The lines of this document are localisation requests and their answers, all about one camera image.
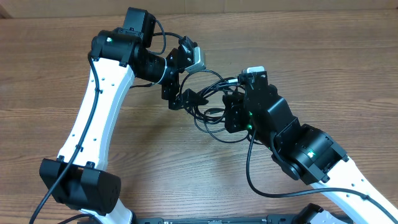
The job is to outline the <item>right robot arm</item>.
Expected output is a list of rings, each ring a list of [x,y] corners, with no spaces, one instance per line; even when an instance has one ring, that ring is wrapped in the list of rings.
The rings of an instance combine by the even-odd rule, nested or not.
[[[397,223],[393,206],[361,173],[354,160],[327,133],[300,124],[272,85],[245,86],[223,97],[225,127],[230,133],[247,130],[252,142],[271,150],[272,160],[309,190],[272,194],[257,189],[246,167],[253,192],[268,198],[323,194],[355,223]]]

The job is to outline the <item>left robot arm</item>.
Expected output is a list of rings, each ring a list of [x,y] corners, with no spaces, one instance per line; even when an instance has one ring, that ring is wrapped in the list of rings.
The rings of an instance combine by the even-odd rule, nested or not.
[[[106,170],[114,126],[134,80],[160,85],[171,110],[200,101],[191,90],[180,91],[178,76],[204,69],[203,50],[181,37],[168,56],[151,52],[158,24],[148,11],[130,7],[122,27],[103,30],[93,38],[88,53],[90,78],[75,124],[56,159],[44,159],[40,165],[47,197],[98,223],[136,221],[119,197],[121,179]]]

